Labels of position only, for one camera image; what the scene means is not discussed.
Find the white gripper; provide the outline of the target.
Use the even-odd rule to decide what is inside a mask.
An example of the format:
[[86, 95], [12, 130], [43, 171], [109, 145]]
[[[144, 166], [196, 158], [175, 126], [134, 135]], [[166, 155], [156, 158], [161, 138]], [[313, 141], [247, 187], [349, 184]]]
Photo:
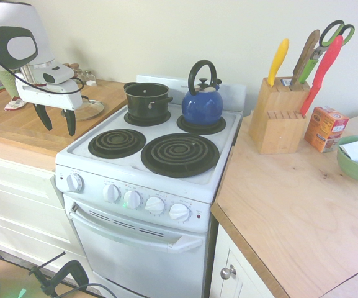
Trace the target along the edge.
[[63, 109], [69, 135], [75, 135], [74, 110], [82, 105], [83, 100], [78, 85], [73, 80], [69, 79], [61, 84], [47, 84], [42, 86], [43, 91], [41, 91], [16, 78], [16, 87], [23, 101], [34, 104], [35, 111], [47, 130], [51, 131], [53, 127], [45, 106], [57, 107]]

